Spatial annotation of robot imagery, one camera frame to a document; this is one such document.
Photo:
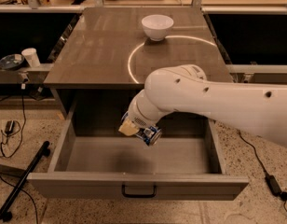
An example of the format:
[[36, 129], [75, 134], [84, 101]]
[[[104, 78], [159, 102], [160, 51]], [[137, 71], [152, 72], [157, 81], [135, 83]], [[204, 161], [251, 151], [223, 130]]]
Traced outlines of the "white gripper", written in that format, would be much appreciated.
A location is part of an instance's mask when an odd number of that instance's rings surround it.
[[132, 136], [139, 132], [139, 128], [155, 126], [170, 113], [152, 104], [145, 90], [141, 90], [130, 102], [128, 117], [123, 120], [118, 130], [126, 136]]

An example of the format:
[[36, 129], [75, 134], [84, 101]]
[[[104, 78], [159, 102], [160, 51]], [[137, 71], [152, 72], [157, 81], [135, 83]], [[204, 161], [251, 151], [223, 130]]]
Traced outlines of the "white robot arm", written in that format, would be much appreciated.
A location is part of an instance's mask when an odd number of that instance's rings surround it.
[[156, 124], [173, 112], [194, 113], [287, 147], [287, 85], [209, 81], [193, 64], [152, 72], [131, 101], [119, 131], [152, 145]]

